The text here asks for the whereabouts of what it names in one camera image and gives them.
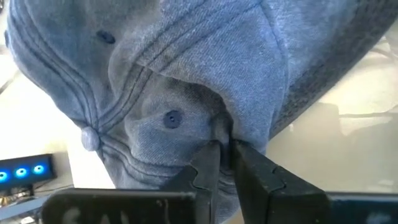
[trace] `blue denim cap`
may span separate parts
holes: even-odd
[[[397,15],[396,0],[13,0],[8,40],[117,188],[158,189],[209,140],[224,161],[230,139],[265,152]],[[238,207],[225,166],[218,222]]]

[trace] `blue led light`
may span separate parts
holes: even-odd
[[[27,175],[28,175],[27,169],[25,169],[25,168],[19,168],[18,170],[15,171],[15,176],[17,178],[21,179],[21,178],[26,177]]]
[[[44,171],[45,171],[45,169],[44,169],[44,166],[42,166],[42,165],[37,165],[33,168],[33,173],[37,174],[37,175],[43,174]]]
[[[8,173],[7,172],[0,172],[0,183],[4,183],[8,180]]]

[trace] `cap button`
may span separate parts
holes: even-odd
[[[87,151],[97,151],[100,148],[100,137],[92,127],[81,130],[81,143]]]
[[[174,129],[178,128],[182,121],[182,115],[179,111],[170,111],[163,117],[163,123],[166,128]]]

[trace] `electronic device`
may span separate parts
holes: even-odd
[[[1,160],[0,190],[56,178],[52,161],[52,154]]]

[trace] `eyelet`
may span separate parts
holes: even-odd
[[[178,128],[181,124],[182,121],[182,115],[181,112],[179,111],[170,111],[165,114],[163,117],[163,123],[166,126],[166,128],[174,129]]]
[[[111,33],[103,30],[98,31],[96,35],[98,38],[100,38],[103,42],[107,44],[114,44],[116,41],[116,39]]]

